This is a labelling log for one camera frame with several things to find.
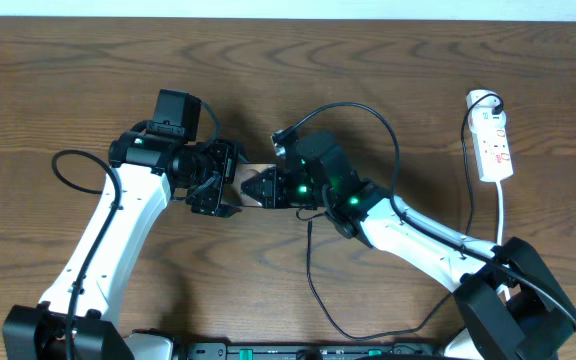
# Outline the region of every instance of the white wall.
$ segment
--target white wall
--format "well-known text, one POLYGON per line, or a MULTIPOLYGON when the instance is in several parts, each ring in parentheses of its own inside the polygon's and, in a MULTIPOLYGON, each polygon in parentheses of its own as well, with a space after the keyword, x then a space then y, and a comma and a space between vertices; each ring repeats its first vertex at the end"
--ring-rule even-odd
POLYGON ((576 0, 0 0, 0 15, 576 21, 576 0))

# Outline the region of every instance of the white cable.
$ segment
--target white cable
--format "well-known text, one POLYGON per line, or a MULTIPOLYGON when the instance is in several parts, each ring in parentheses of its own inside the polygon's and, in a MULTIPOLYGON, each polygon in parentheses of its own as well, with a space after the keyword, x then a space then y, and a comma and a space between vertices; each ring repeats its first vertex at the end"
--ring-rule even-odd
MULTIPOLYGON (((501 189, 501 181, 495 181, 497 185, 497 204, 499 205, 499 220, 497 221, 497 245, 503 245, 504 234, 504 193, 501 189)), ((506 301, 510 300, 510 290, 504 286, 504 296, 506 301)))

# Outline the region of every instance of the wood grain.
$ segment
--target wood grain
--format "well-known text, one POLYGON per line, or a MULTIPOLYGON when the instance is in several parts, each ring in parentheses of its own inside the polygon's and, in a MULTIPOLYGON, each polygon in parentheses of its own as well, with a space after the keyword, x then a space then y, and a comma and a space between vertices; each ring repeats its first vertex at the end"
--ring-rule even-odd
MULTIPOLYGON (((515 176, 504 182, 507 236, 530 241, 576 305, 576 24, 392 21, 0 18, 1 325, 33 305, 68 260, 97 199, 52 175, 65 148, 105 157, 149 118, 160 88, 209 102, 224 138, 272 161, 269 135, 333 101, 374 106, 402 145, 400 194, 455 228, 468 211, 458 129, 464 95, 507 103, 515 176)), ((386 183, 392 145, 381 125, 334 110, 331 129, 360 174, 386 183)), ((208 136, 202 121, 199 137, 208 136)), ((90 187, 101 173, 64 159, 90 187)), ((473 234, 493 238, 494 186, 477 182, 473 234)), ((444 290, 405 262, 315 224, 314 281, 353 334, 415 326, 444 290)), ((157 327, 231 341, 341 341, 305 280, 305 225, 292 211, 224 220, 173 204, 137 262, 121 328, 157 327)), ((463 325, 451 303, 417 336, 463 325)), ((561 351, 576 358, 576 336, 561 351)))

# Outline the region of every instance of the power strip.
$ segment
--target power strip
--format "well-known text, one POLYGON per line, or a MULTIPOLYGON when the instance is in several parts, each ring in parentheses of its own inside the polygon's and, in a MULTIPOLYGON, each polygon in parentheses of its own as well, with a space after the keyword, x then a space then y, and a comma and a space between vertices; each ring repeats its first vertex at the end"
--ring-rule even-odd
MULTIPOLYGON (((495 94, 489 90, 473 90, 466 96, 468 108, 487 94, 495 94)), ((470 111, 468 127, 477 158, 479 180, 498 182, 513 174, 510 148, 506 137, 506 113, 494 114, 493 109, 499 105, 499 99, 489 96, 470 111)))

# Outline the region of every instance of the wire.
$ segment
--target wire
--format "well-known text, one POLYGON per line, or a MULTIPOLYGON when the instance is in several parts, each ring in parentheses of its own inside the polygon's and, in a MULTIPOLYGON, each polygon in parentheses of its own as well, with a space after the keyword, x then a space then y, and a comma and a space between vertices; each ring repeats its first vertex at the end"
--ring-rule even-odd
POLYGON ((423 351, 422 351, 422 350, 413 349, 411 346, 404 345, 404 344, 395 344, 395 345, 392 347, 393 350, 395 350, 395 349, 397 349, 397 348, 399 348, 399 349, 406 349, 406 350, 408 350, 408 351, 412 351, 412 354, 411 354, 411 355, 421 355, 421 354, 423 354, 423 351))
MULTIPOLYGON (((497 221, 497 245, 503 245, 503 233, 504 233, 504 193, 501 188, 501 181, 496 181, 495 185, 497 185, 497 204, 499 209, 499 220, 497 221)), ((508 287, 504 286, 504 297, 506 301, 510 300, 510 290, 508 287)))
POLYGON ((464 139, 464 130, 466 129, 466 123, 468 122, 468 115, 475 106, 479 105, 484 99, 488 97, 496 97, 499 99, 499 105, 495 106, 495 109, 503 109, 504 100, 497 94, 486 94, 481 97, 481 99, 475 101, 468 110, 466 115, 464 115, 464 121, 461 123, 461 150, 464 153, 464 171, 466 172, 466 184, 468 185, 468 196, 470 197, 470 216, 468 216, 468 224, 466 225, 466 231, 464 234, 468 235, 470 233, 470 228, 472 227, 472 220, 475 217, 475 194, 472 190, 472 182, 470 181, 470 170, 468 169, 468 154, 466 153, 466 140, 464 139))
POLYGON ((307 218, 302 218, 301 216, 299 216, 299 213, 304 210, 304 208, 299 208, 297 209, 297 212, 295 213, 295 216, 297 217, 297 219, 301 220, 301 221, 308 221, 308 220, 312 220, 312 219, 316 219, 318 217, 322 217, 325 215, 325 213, 317 213, 311 217, 307 217, 307 218))
POLYGON ((200 144, 197 148, 199 152, 203 152, 204 150, 208 149, 210 147, 210 145, 212 145, 215 140, 217 140, 217 136, 219 135, 219 129, 220 129, 220 125, 219 125, 219 119, 217 119, 217 115, 215 115, 215 112, 212 111, 212 108, 210 107, 210 105, 206 104, 205 102, 201 102, 201 106, 206 109, 206 111, 208 112, 208 114, 210 114, 210 117, 212 118, 212 121, 215 123, 215 129, 212 132, 212 136, 210 137, 210 139, 208 139, 208 141, 200 144))
POLYGON ((339 221, 339 219, 337 218, 337 216, 335 216, 334 210, 332 208, 332 206, 330 206, 330 200, 328 199, 328 191, 330 190, 330 185, 328 184, 324 184, 324 186, 321 187, 321 198, 324 200, 324 206, 326 207, 326 211, 324 211, 325 214, 328 214, 328 216, 330 216, 330 218, 332 218, 335 222, 341 222, 339 221))
POLYGON ((310 290, 312 291, 312 295, 315 297, 315 299, 317 300, 317 302, 319 303, 319 306, 321 307, 321 310, 324 312, 324 315, 326 315, 326 318, 328 318, 328 321, 330 321, 330 324, 337 330, 339 331, 339 333, 341 335, 343 335, 346 339, 349 340, 353 340, 353 341, 367 341, 367 340, 374 340, 374 339, 378 339, 381 337, 385 337, 385 336, 393 336, 393 335, 406 335, 406 334, 412 334, 414 332, 417 332, 419 330, 421 330, 424 326, 426 326, 426 324, 428 323, 428 321, 430 320, 430 318, 435 315, 435 313, 439 310, 439 308, 450 298, 450 296, 452 295, 452 293, 448 293, 446 294, 446 296, 444 296, 438 303, 437 305, 435 305, 435 307, 430 310, 430 312, 428 313, 428 315, 426 315, 426 318, 421 322, 421 324, 419 324, 419 326, 414 327, 412 329, 405 329, 405 330, 395 330, 395 331, 388 331, 388 332, 383 332, 383 333, 378 333, 378 334, 374 334, 374 335, 368 335, 368 336, 353 336, 348 334, 347 332, 345 332, 339 325, 337 325, 337 323, 335 322, 335 320, 332 319, 332 316, 330 316, 330 313, 328 313, 328 310, 326 309, 326 306, 324 305, 323 301, 321 301, 321 298, 319 297, 319 294, 317 293, 317 290, 315 289, 315 285, 312 282, 312 275, 310 273, 310 254, 311 254, 311 249, 312 249, 312 218, 308 220, 308 248, 306 251, 306 276, 308 277, 308 285, 310 286, 310 290))
POLYGON ((400 164, 399 164, 399 142, 397 141, 397 136, 395 136, 395 132, 392 130, 392 127, 390 127, 390 124, 388 124, 388 121, 386 121, 386 119, 380 113, 378 113, 377 111, 375 111, 371 107, 364 105, 364 104, 360 104, 360 103, 356 103, 356 102, 350 102, 350 101, 342 101, 342 102, 324 105, 324 106, 320 107, 319 109, 306 115, 305 118, 301 119, 301 121, 299 121, 297 124, 295 124, 294 126, 288 128, 285 131, 283 131, 282 133, 280 133, 279 136, 281 138, 285 138, 290 133, 292 133, 293 131, 296 131, 301 126, 303 126, 308 120, 312 119, 315 115, 317 115, 317 114, 319 114, 325 110, 332 109, 335 107, 342 107, 342 106, 356 107, 356 108, 360 108, 362 110, 368 111, 369 113, 373 114, 379 121, 381 121, 381 123, 386 127, 386 130, 388 130, 388 134, 390 135, 390 138, 392 139, 392 143, 395 146, 395 166, 394 166, 393 173, 392 173, 392 181, 390 183, 390 194, 391 194, 390 206, 392 207, 393 211, 396 211, 397 206, 395 205, 394 196, 395 196, 395 186, 397 184, 397 178, 399 177, 399 168, 400 168, 400 164))
POLYGON ((150 122, 150 120, 140 121, 140 122, 136 123, 135 125, 133 125, 132 128, 130 128, 130 131, 142 132, 142 131, 146 130, 149 122, 150 122))
POLYGON ((92 261, 92 258, 95 256, 95 252, 97 251, 99 244, 101 244, 101 240, 104 238, 104 235, 106 234, 106 231, 108 230, 108 227, 110 226, 110 222, 115 217, 115 213, 117 212, 117 209, 119 208, 119 203, 121 201, 121 186, 119 184, 119 180, 117 179, 117 175, 115 175, 115 173, 112 171, 112 169, 108 165, 106 165, 106 163, 104 163, 103 160, 101 160, 98 157, 96 157, 90 153, 87 153, 85 151, 63 150, 63 151, 56 153, 52 157, 52 171, 59 180, 61 180, 64 184, 68 185, 69 187, 71 187, 75 190, 89 193, 89 194, 101 194, 102 193, 101 191, 90 190, 90 189, 82 188, 78 185, 75 185, 75 184, 71 183, 70 181, 66 180, 66 178, 64 178, 61 175, 61 173, 59 172, 59 169, 57 168, 57 160, 59 160, 59 158, 61 158, 62 156, 65 156, 65 155, 83 156, 83 157, 88 158, 88 159, 94 161, 95 163, 97 163, 97 165, 99 165, 106 172, 106 174, 110 178, 110 181, 112 182, 112 185, 115 189, 115 197, 113 199, 113 202, 110 204, 110 212, 108 212, 108 216, 106 216, 106 220, 104 221, 103 225, 101 226, 101 229, 99 230, 99 233, 97 234, 97 238, 95 238, 95 241, 92 243, 92 246, 90 247, 90 250, 88 251, 88 254, 86 255, 86 258, 81 263, 81 268, 79 269, 79 274, 77 274, 77 279, 72 284, 72 293, 70 295, 70 302, 68 303, 68 313, 66 314, 66 330, 65 330, 64 338, 66 340, 66 358, 68 360, 74 360, 74 358, 75 358, 75 344, 74 344, 74 341, 72 338, 72 331, 73 331, 73 321, 74 321, 74 317, 75 317, 75 308, 77 306, 77 298, 79 297, 79 293, 81 292, 81 285, 82 285, 82 282, 84 280, 84 277, 86 276, 86 271, 88 270, 88 266, 90 266, 90 262, 92 261))
POLYGON ((213 171, 212 176, 209 177, 208 180, 204 181, 203 184, 197 186, 197 188, 193 192, 186 194, 186 196, 183 196, 183 197, 173 196, 170 198, 170 200, 171 201, 184 201, 190 197, 197 196, 197 195, 201 194, 203 191, 205 191, 206 189, 208 189, 210 187, 210 185, 212 185, 215 181, 219 181, 220 177, 221 177, 221 175, 219 175, 218 172, 213 171))
POLYGON ((438 355, 421 355, 419 353, 417 354, 390 354, 390 353, 384 353, 384 354, 380 354, 380 355, 369 355, 369 356, 364 356, 364 357, 360 357, 360 358, 356 358, 355 360, 436 360, 436 359, 441 359, 441 360, 463 360, 461 358, 457 359, 457 358, 449 358, 449 357, 443 357, 443 356, 438 356, 438 355))

